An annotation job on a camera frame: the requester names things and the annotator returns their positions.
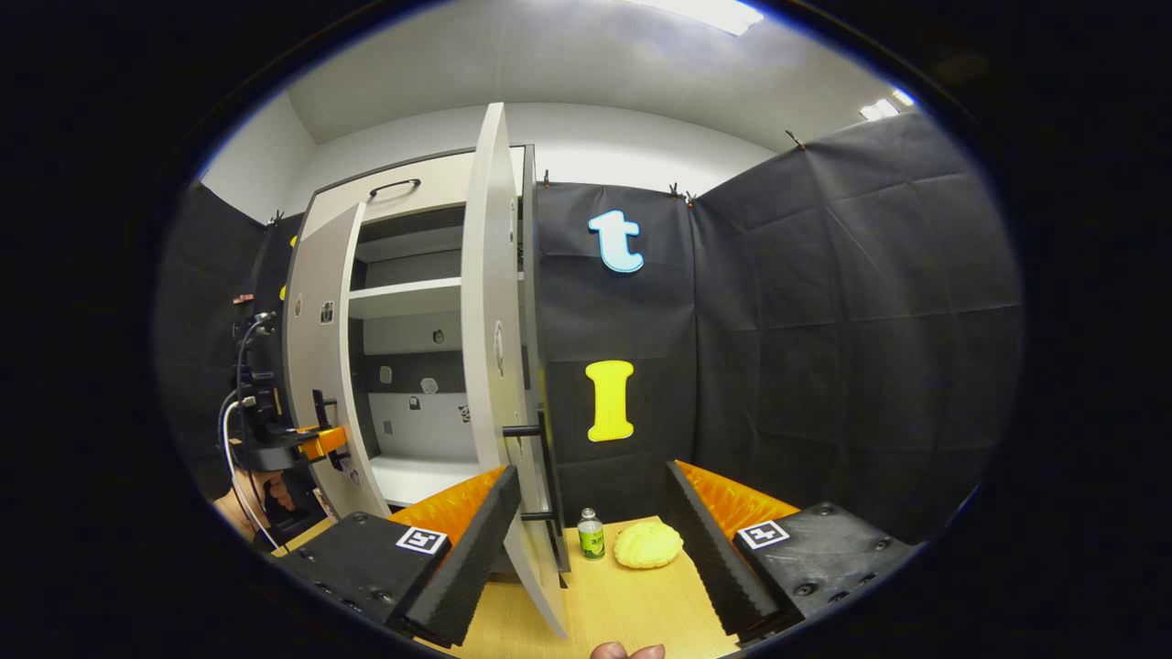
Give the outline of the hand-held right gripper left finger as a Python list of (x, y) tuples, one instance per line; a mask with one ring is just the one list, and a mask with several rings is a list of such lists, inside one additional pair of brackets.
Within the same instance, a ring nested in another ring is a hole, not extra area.
[(352, 512), (275, 566), (380, 627), (444, 648), (465, 641), (522, 502), (502, 466), (388, 517)]

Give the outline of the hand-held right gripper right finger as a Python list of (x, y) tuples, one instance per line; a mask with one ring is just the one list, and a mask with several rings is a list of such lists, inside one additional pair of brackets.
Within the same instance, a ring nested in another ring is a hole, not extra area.
[(666, 525), (677, 530), (722, 629), (761, 643), (861, 600), (920, 553), (836, 503), (797, 509), (670, 460)]

